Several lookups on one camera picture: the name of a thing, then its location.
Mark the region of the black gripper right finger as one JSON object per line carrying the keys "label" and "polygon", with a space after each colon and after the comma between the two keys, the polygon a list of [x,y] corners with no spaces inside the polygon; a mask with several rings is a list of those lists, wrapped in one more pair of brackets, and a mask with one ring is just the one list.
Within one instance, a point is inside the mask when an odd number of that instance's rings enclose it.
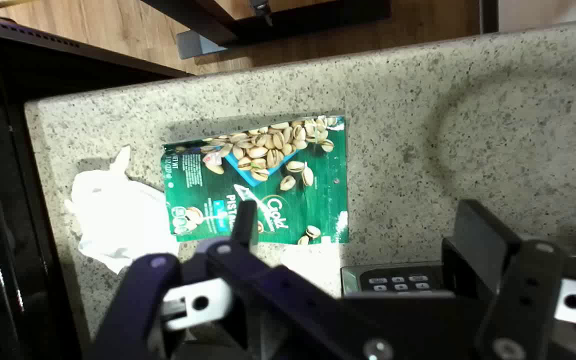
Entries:
{"label": "black gripper right finger", "polygon": [[576,360],[576,252],[465,201],[437,260],[361,275],[361,310],[364,360]]}

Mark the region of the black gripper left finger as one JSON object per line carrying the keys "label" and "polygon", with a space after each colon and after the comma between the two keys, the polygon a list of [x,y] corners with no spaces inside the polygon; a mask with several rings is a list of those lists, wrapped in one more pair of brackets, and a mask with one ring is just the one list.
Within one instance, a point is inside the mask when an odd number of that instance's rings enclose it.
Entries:
{"label": "black gripper left finger", "polygon": [[381,360],[383,331],[284,267],[251,252],[256,205],[239,207],[227,240],[186,263],[133,263],[88,360]]}

